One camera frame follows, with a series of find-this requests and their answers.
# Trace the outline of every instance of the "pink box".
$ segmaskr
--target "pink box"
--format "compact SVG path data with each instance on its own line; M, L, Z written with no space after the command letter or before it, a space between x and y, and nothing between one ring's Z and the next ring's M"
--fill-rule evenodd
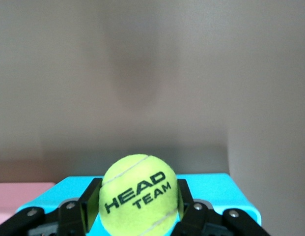
M15 214L18 207L32 201L54 183L0 183L0 224Z

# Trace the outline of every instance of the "tennis ball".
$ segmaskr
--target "tennis ball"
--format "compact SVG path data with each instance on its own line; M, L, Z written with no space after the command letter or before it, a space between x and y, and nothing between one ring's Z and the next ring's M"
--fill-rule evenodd
M162 236L176 220L177 205L176 175L155 156L126 156L104 175L99 213L112 236Z

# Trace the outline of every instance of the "white wall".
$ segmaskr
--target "white wall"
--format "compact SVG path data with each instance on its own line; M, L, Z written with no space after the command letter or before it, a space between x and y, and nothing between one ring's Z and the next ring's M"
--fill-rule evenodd
M305 0L0 1L0 181L160 147L305 235Z

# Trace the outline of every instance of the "black plastic part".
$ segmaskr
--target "black plastic part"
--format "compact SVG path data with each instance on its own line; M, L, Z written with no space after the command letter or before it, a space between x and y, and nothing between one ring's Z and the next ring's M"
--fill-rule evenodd
M85 236L83 210L78 201L64 203L58 210L58 236Z
M99 191L101 184L101 178L94 178L79 198L83 209L83 221L85 222L87 233L91 230L93 222L99 213Z
M23 232L32 225L44 221L44 209L40 207L27 207L14 214L0 225L0 236L23 236Z
M223 215L217 214L203 203L193 201L186 181L179 179L178 185L179 209L184 208L184 214L171 236L270 236L245 211L227 209Z
M44 215L44 221L40 224L32 224L26 230L26 236L50 236L56 235L58 229L58 208Z
M232 217L230 212L238 213L237 217ZM224 224L236 232L239 236L270 236L260 227L245 211L240 209L227 209L223 212Z
M178 186L178 212L180 219L182 220L186 210L192 204L194 204L193 197L188 187L187 181L185 179L177 180Z

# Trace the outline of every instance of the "cyan platform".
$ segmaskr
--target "cyan platform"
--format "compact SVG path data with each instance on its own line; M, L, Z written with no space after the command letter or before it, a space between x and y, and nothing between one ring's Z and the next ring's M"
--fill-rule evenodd
M17 211L26 207L42 207L45 213L49 213L67 199L79 198L95 177L103 176L67 177L33 201L19 207ZM186 174L177 175L177 178L186 179L192 197L209 201L217 213L222 214L228 208L239 208L246 211L261 225L259 211L247 200L228 174ZM99 216L87 235L109 236L103 228Z

